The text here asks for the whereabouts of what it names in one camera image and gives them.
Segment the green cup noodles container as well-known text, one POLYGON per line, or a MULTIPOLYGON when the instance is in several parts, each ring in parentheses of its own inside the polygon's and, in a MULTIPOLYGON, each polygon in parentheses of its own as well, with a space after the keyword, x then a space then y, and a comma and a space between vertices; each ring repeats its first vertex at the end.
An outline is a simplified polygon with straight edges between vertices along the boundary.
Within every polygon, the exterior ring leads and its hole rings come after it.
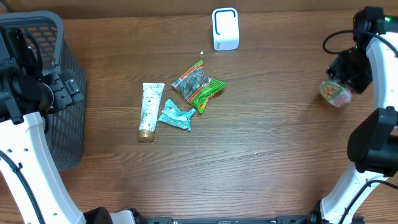
POLYGON ((319 93, 329 104, 337 108, 344 108, 350 104, 354 95, 351 87, 334 80, 322 82, 319 93))

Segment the green snack bag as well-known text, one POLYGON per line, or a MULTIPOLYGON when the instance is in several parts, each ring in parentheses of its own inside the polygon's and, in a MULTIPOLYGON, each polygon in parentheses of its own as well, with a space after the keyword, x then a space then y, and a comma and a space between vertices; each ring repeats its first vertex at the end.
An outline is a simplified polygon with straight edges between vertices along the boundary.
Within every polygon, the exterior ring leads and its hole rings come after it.
POLYGON ((171 83, 171 86, 202 114, 207 103, 226 86, 226 83, 207 77, 203 60, 200 60, 192 65, 179 79, 171 83))

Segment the teal snack packet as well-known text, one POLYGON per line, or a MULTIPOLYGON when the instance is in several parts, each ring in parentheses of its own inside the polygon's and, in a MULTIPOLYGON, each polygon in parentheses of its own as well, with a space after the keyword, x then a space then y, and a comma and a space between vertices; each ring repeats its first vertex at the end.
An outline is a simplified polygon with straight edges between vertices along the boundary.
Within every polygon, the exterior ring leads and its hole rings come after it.
POLYGON ((171 99, 168 99, 165 102, 165 107, 158 121, 191 131, 192 127, 190 122, 195 112, 195 108, 192 108, 190 111, 181 111, 171 99))

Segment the white cosmetic tube gold cap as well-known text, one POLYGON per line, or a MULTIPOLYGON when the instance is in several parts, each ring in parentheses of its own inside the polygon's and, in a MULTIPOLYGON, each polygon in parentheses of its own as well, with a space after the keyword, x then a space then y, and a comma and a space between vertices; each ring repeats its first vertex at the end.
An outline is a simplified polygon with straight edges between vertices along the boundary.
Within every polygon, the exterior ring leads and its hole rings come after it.
POLYGON ((154 140, 155 127, 164 83, 143 83, 141 120, 139 123, 139 141, 152 142, 154 140))

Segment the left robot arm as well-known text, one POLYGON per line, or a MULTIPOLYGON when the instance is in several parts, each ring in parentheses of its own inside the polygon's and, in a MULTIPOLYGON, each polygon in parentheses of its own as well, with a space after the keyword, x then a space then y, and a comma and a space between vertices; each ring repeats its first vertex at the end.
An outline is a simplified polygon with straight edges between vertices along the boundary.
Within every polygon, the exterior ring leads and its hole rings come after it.
POLYGON ((132 210, 83 213, 68 194, 45 134, 48 114, 82 100, 57 72, 43 74, 38 45, 17 28, 1 28, 1 172, 25 223, 135 223, 132 210))

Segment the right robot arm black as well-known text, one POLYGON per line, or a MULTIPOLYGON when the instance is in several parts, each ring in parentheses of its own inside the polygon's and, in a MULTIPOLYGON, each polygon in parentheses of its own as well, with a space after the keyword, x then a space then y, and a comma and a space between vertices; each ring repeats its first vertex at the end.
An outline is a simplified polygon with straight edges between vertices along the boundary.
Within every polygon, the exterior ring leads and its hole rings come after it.
POLYGON ((302 223, 363 223, 355 213, 370 193, 379 185, 397 188, 387 181, 397 173, 397 17, 366 6, 349 33, 354 47, 334 53, 319 92, 341 108, 372 85, 374 111, 349 136, 345 172, 302 223))

